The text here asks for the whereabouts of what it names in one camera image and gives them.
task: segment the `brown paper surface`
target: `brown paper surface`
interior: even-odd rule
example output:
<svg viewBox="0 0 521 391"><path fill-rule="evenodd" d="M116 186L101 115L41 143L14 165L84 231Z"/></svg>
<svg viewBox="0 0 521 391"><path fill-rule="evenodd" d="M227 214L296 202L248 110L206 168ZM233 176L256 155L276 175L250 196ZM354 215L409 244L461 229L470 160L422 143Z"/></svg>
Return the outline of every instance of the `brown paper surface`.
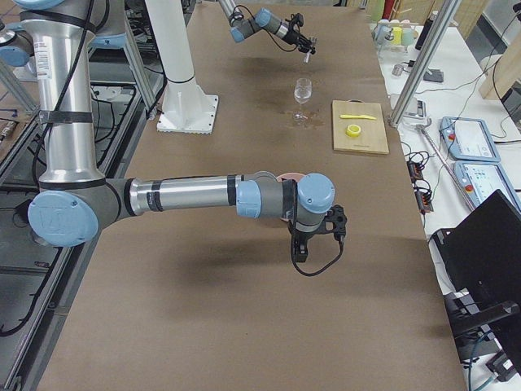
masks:
<svg viewBox="0 0 521 391"><path fill-rule="evenodd" d="M310 63L265 33L234 44L219 5L198 4L188 29L198 83L220 96L213 134L150 123L127 176L324 173L348 215L343 258L305 278L281 221L233 208L118 222L102 234L40 390L464 389L398 133L387 130L387 156L332 149L333 99L389 113L365 15L271 9L304 14L302 31L319 39ZM298 77L313 80L308 127L291 123ZM309 250L303 267L315 270L338 247L318 237Z"/></svg>

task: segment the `table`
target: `table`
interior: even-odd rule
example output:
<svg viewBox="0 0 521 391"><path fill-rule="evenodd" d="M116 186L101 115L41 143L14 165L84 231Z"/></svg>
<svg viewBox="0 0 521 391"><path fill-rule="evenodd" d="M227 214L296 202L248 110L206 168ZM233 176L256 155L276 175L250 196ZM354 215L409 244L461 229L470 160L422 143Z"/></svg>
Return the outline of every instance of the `table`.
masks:
<svg viewBox="0 0 521 391"><path fill-rule="evenodd" d="M150 123L128 176L322 172L349 219L342 260L306 279L291 268L282 222L233 209L118 222L102 234L40 390L464 389L398 133L388 130L388 156L332 150L333 99L390 110L366 16L298 10L320 40L309 64L265 34L235 45L219 6L199 4L188 30L198 83L220 95L213 134ZM314 84L305 128L291 121L298 77ZM309 249L309 269L337 251L330 238Z"/></svg>
<svg viewBox="0 0 521 391"><path fill-rule="evenodd" d="M392 68L395 64L416 59L418 55L413 47L409 48L409 53L390 51L383 49L379 52L379 63L385 78L385 85L389 94L399 94L406 82L406 73L401 77L392 75ZM448 28L441 44L431 61L429 68L441 69L444 71L444 83L432 83L422 81L418 87L418 92L424 90L434 90L439 88L455 88L468 81L476 79L481 73L479 65L475 61L465 41L456 28ZM476 83L463 86L458 90L429 91L417 94L417 98L426 102L427 112L432 118L432 126L428 129L429 135L435 140L439 140L439 123L443 116L464 116L469 118L482 118L487 122L488 128L494 134L501 134L501 123L507 136L505 140L519 139L520 134L514 123L508 118L508 113L503 108L500 101L484 100L479 94L479 86L484 82L484 76L476 79ZM465 101L468 97L465 110L462 113ZM399 125L398 130L401 140L409 144L413 151L427 150L433 154L427 140L410 126L412 120L405 119ZM447 155L447 148L442 147L444 156ZM501 164L505 168L510 181L515 188L521 187L521 172L519 163L521 162L521 146L519 144L498 145L497 149L501 155ZM409 152L409 147L404 145L404 153ZM426 216L425 232L430 236L440 228L450 228L457 226L468 214L465 204L458 194L452 180L443 169L439 176L441 163L437 158L432 158L423 171L424 177L435 186L438 178L440 184L436 190L432 201L434 212ZM443 261L438 253L436 246L431 244L431 255L436 266L438 281L442 292L447 294L453 291L453 286L444 269ZM473 387L477 388L483 381L490 376L490 371L485 367L493 354L483 356L482 359L473 367L472 379ZM516 375L508 383L493 382L487 389L491 391L519 390L521 389L521 376Z"/></svg>

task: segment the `green bottle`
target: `green bottle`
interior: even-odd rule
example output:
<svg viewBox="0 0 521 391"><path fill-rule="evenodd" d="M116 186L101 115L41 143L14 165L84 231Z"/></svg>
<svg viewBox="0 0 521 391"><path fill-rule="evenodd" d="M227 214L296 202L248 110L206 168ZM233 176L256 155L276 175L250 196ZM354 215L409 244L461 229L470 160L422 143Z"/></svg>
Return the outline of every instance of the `green bottle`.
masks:
<svg viewBox="0 0 521 391"><path fill-rule="evenodd" d="M375 0L373 12L371 12L371 20L373 22L378 22L382 19L383 9L385 7L385 0Z"/></svg>

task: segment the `yellow tape roll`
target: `yellow tape roll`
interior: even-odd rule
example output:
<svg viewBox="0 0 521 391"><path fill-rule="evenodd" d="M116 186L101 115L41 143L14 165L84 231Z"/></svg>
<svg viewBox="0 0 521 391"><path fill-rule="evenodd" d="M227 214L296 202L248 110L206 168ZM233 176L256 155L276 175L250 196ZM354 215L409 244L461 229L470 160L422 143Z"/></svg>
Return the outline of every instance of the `yellow tape roll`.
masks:
<svg viewBox="0 0 521 391"><path fill-rule="evenodd" d="M349 137L358 137L361 133L361 127L357 124L351 124L345 129L345 134Z"/></svg>

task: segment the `white pillar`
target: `white pillar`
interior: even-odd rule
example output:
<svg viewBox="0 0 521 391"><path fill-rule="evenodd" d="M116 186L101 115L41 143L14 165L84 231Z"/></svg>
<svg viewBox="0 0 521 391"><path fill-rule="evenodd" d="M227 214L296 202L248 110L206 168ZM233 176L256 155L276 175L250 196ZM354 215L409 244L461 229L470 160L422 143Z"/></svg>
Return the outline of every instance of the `white pillar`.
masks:
<svg viewBox="0 0 521 391"><path fill-rule="evenodd" d="M210 134L219 99L197 85L179 0L146 0L164 72L169 79L159 131Z"/></svg>

